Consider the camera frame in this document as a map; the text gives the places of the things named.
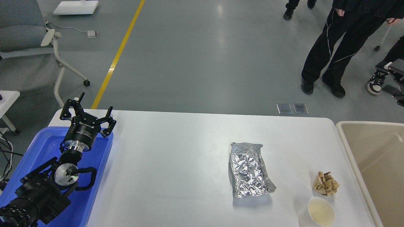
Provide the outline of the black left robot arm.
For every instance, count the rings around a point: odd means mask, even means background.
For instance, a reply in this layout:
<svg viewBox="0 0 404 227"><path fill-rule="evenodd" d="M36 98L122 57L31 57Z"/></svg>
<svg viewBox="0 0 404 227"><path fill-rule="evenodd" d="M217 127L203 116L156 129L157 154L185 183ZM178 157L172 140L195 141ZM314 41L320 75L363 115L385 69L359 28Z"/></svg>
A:
<svg viewBox="0 0 404 227"><path fill-rule="evenodd" d="M84 95L63 105L60 119L71 125L60 143L60 157L49 159L21 178L16 198L1 208L2 227L36 227L39 221L49 224L71 204L70 194L94 186L97 169L79 168L78 164L83 153L91 151L97 135L106 138L112 134L116 120L112 106L102 118L85 112L81 105Z"/></svg>

